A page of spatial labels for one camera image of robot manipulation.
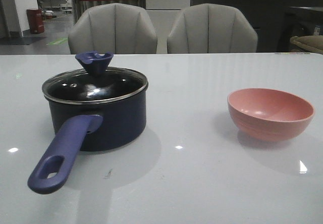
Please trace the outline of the left beige chair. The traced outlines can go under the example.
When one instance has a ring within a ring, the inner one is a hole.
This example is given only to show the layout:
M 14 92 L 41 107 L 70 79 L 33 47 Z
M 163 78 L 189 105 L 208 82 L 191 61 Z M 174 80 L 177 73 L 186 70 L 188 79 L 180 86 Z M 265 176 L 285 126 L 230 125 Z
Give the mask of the left beige chair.
M 87 9 L 68 35 L 71 54 L 155 54 L 157 34 L 142 7 L 112 3 Z

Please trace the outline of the glass lid with blue knob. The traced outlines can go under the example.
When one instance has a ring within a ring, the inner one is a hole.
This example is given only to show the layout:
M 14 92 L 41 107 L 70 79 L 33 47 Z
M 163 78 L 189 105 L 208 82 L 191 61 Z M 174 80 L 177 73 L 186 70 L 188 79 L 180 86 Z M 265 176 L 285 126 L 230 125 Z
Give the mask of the glass lid with blue knob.
M 147 89 L 141 72 L 109 64 L 114 54 L 97 51 L 75 55 L 82 69 L 63 72 L 47 79 L 42 92 L 48 100 L 74 105 L 94 105 L 127 99 Z

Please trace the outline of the dark blue saucepan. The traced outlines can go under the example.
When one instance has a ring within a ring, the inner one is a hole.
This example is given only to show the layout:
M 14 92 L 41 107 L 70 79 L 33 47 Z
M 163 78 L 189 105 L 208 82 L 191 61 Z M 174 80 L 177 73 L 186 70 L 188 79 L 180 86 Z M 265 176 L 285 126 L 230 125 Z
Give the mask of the dark blue saucepan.
M 79 151 L 105 151 L 126 145 L 146 126 L 146 90 L 103 104 L 47 101 L 55 137 L 27 182 L 39 194 L 53 193 L 65 184 Z

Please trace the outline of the tan cushion seat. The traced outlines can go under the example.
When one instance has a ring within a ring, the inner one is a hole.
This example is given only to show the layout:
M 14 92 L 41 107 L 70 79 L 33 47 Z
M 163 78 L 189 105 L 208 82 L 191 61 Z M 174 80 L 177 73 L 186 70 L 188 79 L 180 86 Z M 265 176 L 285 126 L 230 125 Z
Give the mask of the tan cushion seat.
M 293 36 L 290 43 L 303 51 L 322 54 L 322 35 Z

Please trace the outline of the beige chair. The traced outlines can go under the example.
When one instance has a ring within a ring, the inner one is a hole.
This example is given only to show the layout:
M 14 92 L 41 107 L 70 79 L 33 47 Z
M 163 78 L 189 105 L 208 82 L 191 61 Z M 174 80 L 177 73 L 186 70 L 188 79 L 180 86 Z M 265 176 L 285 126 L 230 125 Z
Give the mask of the beige chair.
M 87 9 L 68 35 L 71 54 L 155 54 L 157 34 L 142 7 L 112 3 Z
M 254 53 L 258 35 L 243 13 L 217 4 L 182 9 L 167 36 L 167 53 Z

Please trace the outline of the red bin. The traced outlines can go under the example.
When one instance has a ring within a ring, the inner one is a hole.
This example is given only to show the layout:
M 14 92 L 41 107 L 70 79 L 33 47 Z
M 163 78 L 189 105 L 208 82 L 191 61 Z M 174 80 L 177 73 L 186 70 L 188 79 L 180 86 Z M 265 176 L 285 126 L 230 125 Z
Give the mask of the red bin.
M 27 18 L 29 23 L 29 31 L 32 34 L 44 32 L 41 9 L 27 9 Z

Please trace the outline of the pink bowl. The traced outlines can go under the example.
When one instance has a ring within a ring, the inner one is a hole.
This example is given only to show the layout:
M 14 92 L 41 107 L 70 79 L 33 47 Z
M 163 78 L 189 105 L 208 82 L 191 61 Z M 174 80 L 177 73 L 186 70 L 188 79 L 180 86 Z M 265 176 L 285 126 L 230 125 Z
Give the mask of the pink bowl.
M 262 141 L 295 138 L 304 132 L 314 116 L 310 102 L 274 89 L 239 89 L 228 95 L 227 102 L 237 128 Z

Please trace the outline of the dark counter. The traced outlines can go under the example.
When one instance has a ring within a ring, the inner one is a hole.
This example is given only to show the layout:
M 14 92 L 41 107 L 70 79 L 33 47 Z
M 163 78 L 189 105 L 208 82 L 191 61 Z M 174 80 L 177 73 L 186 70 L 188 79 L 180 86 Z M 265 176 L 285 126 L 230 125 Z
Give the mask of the dark counter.
M 322 0 L 191 0 L 191 5 L 205 3 L 239 9 L 258 34 L 257 52 L 289 50 L 288 26 L 297 23 L 289 7 L 322 7 Z

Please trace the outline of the right beige chair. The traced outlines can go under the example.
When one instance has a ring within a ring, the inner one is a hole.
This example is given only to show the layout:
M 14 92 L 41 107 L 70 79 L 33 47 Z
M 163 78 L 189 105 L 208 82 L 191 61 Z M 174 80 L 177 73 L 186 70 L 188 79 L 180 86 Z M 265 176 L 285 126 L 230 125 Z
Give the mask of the right beige chair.
M 254 53 L 258 35 L 243 13 L 217 4 L 182 9 L 167 36 L 167 53 Z

